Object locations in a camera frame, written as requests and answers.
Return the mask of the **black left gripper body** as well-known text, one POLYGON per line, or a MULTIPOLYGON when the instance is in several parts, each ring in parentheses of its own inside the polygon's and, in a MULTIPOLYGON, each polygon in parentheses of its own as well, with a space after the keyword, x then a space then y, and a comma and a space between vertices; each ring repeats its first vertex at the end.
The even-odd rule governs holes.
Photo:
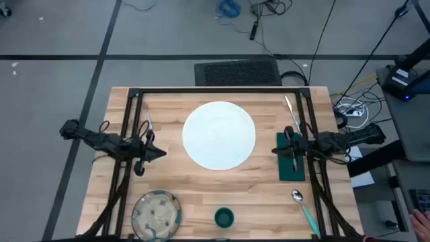
POLYGON ((154 132, 148 130, 144 133, 146 140, 142 141, 142 137, 138 134, 132 135, 130 139, 130 156, 132 158, 139 158, 134 165, 134 172, 137 176, 143 176, 145 168, 144 162, 151 162, 155 159, 155 152, 153 149, 153 141, 155 139, 154 132))

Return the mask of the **teal and cream patterned plate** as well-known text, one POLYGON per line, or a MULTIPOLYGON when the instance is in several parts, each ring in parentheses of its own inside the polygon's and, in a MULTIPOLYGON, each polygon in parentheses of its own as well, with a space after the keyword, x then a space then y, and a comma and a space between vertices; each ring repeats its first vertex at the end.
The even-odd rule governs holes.
POLYGON ((166 242, 181 224, 179 200, 164 190, 144 194, 134 205, 131 224, 134 234, 143 242, 166 242))

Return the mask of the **dark green cup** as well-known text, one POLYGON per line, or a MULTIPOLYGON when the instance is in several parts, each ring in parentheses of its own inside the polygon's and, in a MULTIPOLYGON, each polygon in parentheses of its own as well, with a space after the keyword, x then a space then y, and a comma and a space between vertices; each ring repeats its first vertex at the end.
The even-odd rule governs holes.
POLYGON ((214 220, 217 226, 227 229, 234 223, 234 214, 231 209, 222 207, 216 211, 214 220))

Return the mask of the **black table support beam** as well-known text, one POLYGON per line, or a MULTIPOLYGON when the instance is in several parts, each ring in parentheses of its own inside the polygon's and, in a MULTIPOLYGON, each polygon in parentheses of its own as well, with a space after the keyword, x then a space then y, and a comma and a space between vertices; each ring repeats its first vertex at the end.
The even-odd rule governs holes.
POLYGON ((377 167, 387 165, 393 160, 404 159, 406 157, 404 148, 400 140, 396 140, 378 150, 352 161, 347 165, 350 177, 361 175, 377 167))

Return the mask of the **black aluminium table frame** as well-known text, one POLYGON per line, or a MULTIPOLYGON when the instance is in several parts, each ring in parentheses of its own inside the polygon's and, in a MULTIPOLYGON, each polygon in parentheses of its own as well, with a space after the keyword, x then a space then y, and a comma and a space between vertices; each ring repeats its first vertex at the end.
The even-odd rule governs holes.
POLYGON ((280 181, 277 157, 271 152, 276 133, 292 123, 284 96, 295 107, 295 93, 293 87, 147 89, 142 114, 150 113, 155 144, 167 155, 147 164, 143 176, 130 178, 121 238, 133 232, 132 209, 137 199, 152 190, 171 192, 179 200, 182 217, 176 239, 308 239, 312 229, 292 198, 294 189, 302 192, 311 214, 322 211, 330 233, 327 207, 314 199, 310 181, 280 181), (189 114, 202 104, 216 101, 242 107, 256 126, 257 141, 251 156, 227 171, 200 167, 188 157, 181 141, 189 114), (214 220, 222 207, 234 214, 234 223, 227 229, 214 220))

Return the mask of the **grey side table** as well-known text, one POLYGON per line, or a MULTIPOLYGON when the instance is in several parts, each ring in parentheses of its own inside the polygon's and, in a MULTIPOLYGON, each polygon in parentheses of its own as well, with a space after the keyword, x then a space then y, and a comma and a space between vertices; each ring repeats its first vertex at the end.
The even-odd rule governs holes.
POLYGON ((430 162, 430 92, 404 102, 382 92, 409 161, 430 162))

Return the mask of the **silver spoon with teal handle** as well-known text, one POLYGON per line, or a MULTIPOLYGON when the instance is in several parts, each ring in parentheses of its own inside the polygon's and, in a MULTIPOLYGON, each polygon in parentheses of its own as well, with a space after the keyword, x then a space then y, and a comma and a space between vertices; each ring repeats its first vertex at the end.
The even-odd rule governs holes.
POLYGON ((298 190, 292 190, 292 197, 294 199, 294 201, 296 201, 297 203, 299 203, 299 205, 301 206, 311 228, 314 234, 318 235, 319 229, 318 229, 318 225, 315 223, 314 219, 312 218, 312 215, 309 213, 308 209, 306 208, 306 206, 304 205, 304 201, 303 201, 303 196, 301 194, 300 191, 298 190))

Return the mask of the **silver table knife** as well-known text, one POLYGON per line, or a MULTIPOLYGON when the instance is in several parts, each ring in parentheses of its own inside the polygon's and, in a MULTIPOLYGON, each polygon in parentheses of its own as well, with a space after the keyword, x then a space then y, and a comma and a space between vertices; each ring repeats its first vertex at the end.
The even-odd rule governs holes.
POLYGON ((294 121, 294 123, 295 123, 295 125, 296 125, 296 128, 297 128, 298 132, 299 132, 300 134, 302 134, 302 131, 301 131, 301 128, 300 128, 300 124, 299 124, 299 122, 298 122, 298 121, 297 121, 297 119, 296 119, 296 116, 295 116, 295 114, 294 114, 294 112, 293 112, 292 105, 291 105, 291 103, 290 103, 290 101, 289 101, 289 99, 288 99, 288 97, 287 97, 286 95, 284 96, 284 99, 285 99, 285 101, 286 101, 287 107, 288 107, 288 109, 289 109, 289 111, 290 111, 290 113, 291 113, 291 116, 292 116, 292 118, 293 118, 293 121, 294 121))

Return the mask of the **white paper sheet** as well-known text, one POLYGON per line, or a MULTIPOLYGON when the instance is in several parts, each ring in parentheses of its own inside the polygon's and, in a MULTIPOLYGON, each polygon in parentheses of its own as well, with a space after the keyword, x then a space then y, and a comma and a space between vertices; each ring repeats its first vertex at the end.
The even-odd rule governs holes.
MULTIPOLYGON (((352 163, 353 161, 362 158, 362 154, 361 151, 359 150, 359 147, 354 146, 351 147, 349 150, 349 154, 345 157, 345 160, 348 163, 352 163)), ((361 174, 361 175, 357 175, 355 177, 351 177, 351 185, 353 188, 358 188, 358 187, 362 187, 362 186, 369 186, 375 184, 375 181, 371 175, 371 173, 369 171, 361 174)))

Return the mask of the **black keypad device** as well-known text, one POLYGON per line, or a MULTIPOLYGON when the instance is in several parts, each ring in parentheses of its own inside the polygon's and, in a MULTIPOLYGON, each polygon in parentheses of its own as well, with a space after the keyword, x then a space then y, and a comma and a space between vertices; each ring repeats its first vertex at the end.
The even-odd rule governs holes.
POLYGON ((420 212, 430 212, 430 190, 411 189, 408 191, 413 207, 420 212))

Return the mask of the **black perforated floor mat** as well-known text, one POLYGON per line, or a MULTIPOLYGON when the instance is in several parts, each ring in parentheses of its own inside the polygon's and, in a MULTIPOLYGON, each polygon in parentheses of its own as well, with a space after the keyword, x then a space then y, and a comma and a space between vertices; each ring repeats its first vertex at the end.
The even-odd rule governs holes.
POLYGON ((274 60, 232 60, 194 65, 196 86, 282 86, 274 60))

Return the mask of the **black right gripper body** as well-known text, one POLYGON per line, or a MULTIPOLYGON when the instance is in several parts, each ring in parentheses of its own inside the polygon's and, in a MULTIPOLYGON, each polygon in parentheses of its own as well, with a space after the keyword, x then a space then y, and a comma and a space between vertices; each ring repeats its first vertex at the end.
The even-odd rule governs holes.
POLYGON ((309 150, 312 145, 303 137, 298 136, 297 139, 294 139, 294 129, 291 126, 286 126, 284 128, 284 136, 287 140, 286 147, 286 157, 292 159, 293 162, 293 171, 298 171, 298 162, 297 155, 305 155, 307 150, 309 150))

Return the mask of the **dark green napkin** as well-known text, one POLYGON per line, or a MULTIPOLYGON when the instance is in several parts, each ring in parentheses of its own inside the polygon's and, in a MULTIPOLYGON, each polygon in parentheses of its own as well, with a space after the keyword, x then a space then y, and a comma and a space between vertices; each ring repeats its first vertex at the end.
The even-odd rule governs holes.
MULTIPOLYGON (((287 139, 284 134, 277 133, 276 134, 277 147, 276 148, 284 148, 287 147, 287 139)), ((300 134, 295 133, 293 135, 293 140, 296 141, 299 138, 302 138, 300 134)), ((304 159, 303 156, 296 157, 296 171, 293 170, 294 162, 293 159, 277 155, 278 160, 278 173, 279 180, 284 182, 304 182, 305 181, 305 167, 304 167, 304 159)))

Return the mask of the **person's hand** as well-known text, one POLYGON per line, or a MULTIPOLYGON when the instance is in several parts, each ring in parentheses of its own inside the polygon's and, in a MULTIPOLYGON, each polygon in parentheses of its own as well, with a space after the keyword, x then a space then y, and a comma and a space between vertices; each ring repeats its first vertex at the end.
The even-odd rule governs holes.
POLYGON ((410 215, 413 230, 423 242, 430 242, 430 212, 413 210, 410 215))

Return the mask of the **white round plate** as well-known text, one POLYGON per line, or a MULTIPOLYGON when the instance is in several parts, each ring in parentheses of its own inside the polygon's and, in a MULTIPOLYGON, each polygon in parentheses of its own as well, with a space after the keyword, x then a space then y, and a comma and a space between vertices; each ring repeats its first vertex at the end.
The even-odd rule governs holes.
POLYGON ((201 167, 233 169, 244 163, 255 148, 255 123, 234 103, 209 102, 187 117, 182 142, 189 157, 201 167))

